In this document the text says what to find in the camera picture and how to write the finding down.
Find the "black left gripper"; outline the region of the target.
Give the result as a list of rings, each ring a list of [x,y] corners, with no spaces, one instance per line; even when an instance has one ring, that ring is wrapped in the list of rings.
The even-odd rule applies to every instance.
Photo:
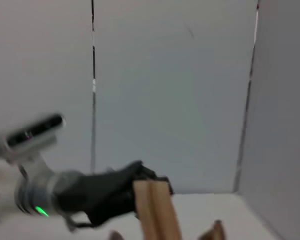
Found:
[[[57,207],[70,226],[101,226],[108,220],[136,212],[134,181],[166,182],[170,195],[175,192],[169,178],[157,175],[142,161],[103,174],[79,176],[64,190],[55,191]]]

